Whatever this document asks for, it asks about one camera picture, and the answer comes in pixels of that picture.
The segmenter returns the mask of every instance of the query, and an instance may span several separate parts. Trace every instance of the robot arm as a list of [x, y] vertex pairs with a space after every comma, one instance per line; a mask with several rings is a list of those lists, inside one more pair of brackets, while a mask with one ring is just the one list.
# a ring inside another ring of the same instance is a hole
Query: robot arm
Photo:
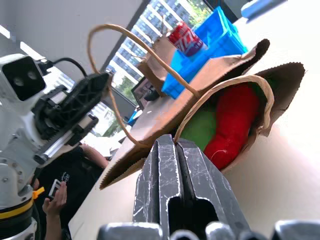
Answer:
[[76, 147], [97, 124], [89, 112], [106, 97], [111, 79], [106, 72], [92, 74], [71, 92], [60, 85], [43, 94], [46, 84], [31, 57], [0, 58], [0, 239], [34, 237], [29, 181], [36, 168]]

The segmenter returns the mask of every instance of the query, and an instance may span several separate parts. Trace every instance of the wall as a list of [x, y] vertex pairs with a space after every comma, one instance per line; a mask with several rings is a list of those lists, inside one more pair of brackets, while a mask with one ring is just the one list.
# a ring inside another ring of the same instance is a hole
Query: wall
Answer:
[[[127, 27], [142, 2], [145, 0], [1, 0], [0, 25], [46, 58], [74, 58], [90, 73], [86, 51], [90, 29], [104, 23]], [[110, 30], [94, 37], [92, 53], [98, 69], [120, 36]], [[81, 77], [70, 63], [58, 67], [73, 80]]]
[[241, 18], [241, 8], [243, 5], [248, 3], [247, 0], [224, 0], [225, 4], [228, 5], [228, 7], [231, 9], [231, 11], [236, 15], [237, 18]]
[[10, 39], [0, 34], [0, 57], [9, 54], [25, 54], [20, 47], [14, 44]]

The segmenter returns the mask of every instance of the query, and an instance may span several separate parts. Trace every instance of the paper bag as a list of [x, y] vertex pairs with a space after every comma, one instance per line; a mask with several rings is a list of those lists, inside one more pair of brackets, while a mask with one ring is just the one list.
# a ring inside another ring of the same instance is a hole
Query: paper bag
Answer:
[[[232, 55], [210, 59], [194, 77], [190, 85], [195, 88], [201, 95], [205, 94], [213, 86], [228, 79], [242, 75], [252, 67], [266, 53], [270, 45], [267, 39], [259, 42], [251, 51], [243, 55]], [[165, 101], [158, 99], [153, 103]], [[161, 112], [155, 123], [152, 121], [144, 122], [143, 127], [147, 131], [139, 136], [135, 136], [142, 144], [153, 145], [154, 141], [163, 134], [168, 134], [172, 129], [179, 126], [191, 107], [198, 101], [188, 90], [184, 90], [176, 99], [170, 99], [165, 104], [160, 104], [158, 111]], [[117, 162], [104, 176], [101, 188], [106, 187], [114, 179], [123, 174], [131, 165], [149, 154], [150, 148], [141, 148], [136, 145], [128, 147], [122, 155], [116, 160]]]
[[[164, 35], [160, 37], [152, 46], [154, 52], [168, 65], [170, 65], [176, 47], [169, 42]], [[161, 97], [166, 96], [161, 91], [162, 86], [166, 80], [168, 72], [160, 66], [158, 61], [147, 53], [145, 59], [137, 66], [141, 73], [149, 80], [155, 90]]]
[[[248, 151], [250, 147], [256, 140], [257, 134], [264, 134], [268, 136], [271, 130], [273, 123], [284, 113], [286, 109], [288, 109], [289, 104], [291, 103], [294, 95], [296, 94], [300, 82], [303, 78], [305, 70], [303, 65], [300, 63], [288, 63], [275, 68], [271, 68], [268, 70], [264, 70], [262, 72], [258, 72], [255, 75], [243, 75], [230, 80], [226, 80], [221, 82], [220, 84], [214, 86], [210, 90], [208, 90], [199, 101], [197, 101], [190, 111], [187, 113], [182, 123], [179, 125], [175, 137], [174, 142], [177, 142], [180, 138], [180, 135], [187, 125], [189, 120], [194, 116], [194, 114], [218, 91], [221, 91], [224, 88], [230, 87], [232, 85], [241, 84], [241, 83], [256, 83], [262, 89], [265, 97], [266, 104], [264, 107], [263, 114], [260, 114], [260, 117], [257, 118], [255, 124], [251, 126], [250, 136], [248, 138], [248, 142], [242, 147], [242, 150], [239, 154]], [[274, 91], [269, 86], [269, 83], [266, 79], [273, 81], [275, 84]], [[237, 159], [232, 161], [223, 172], [229, 171], [237, 164]]]

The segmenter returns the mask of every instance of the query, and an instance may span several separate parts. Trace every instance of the soda can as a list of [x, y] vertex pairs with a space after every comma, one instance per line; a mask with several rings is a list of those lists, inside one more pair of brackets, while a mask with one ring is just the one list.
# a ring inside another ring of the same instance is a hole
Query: soda can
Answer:
[[208, 49], [204, 42], [183, 21], [177, 24], [168, 39], [187, 57], [195, 56], [201, 49]]

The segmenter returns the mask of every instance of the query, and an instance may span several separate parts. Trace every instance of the blue crate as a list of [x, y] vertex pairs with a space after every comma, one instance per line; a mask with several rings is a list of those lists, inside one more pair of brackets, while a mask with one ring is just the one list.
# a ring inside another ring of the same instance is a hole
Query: blue crate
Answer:
[[132, 116], [130, 117], [129, 121], [127, 122], [127, 124], [128, 124], [129, 126], [131, 126], [131, 127], [134, 126], [134, 124], [136, 123], [136, 121], [137, 121], [137, 119], [138, 119], [138, 118], [135, 118], [135, 119], [134, 119], [134, 117], [135, 117], [135, 115], [137, 114], [137, 112], [138, 112], [138, 111], [134, 110], [134, 112], [132, 113]]
[[[171, 61], [171, 67], [187, 83], [191, 82], [210, 58], [244, 54], [248, 51], [241, 42], [237, 28], [226, 18], [219, 6], [194, 32], [208, 46], [208, 49], [203, 50], [193, 61], [176, 50]], [[184, 86], [168, 74], [162, 92], [176, 99], [184, 89]]]

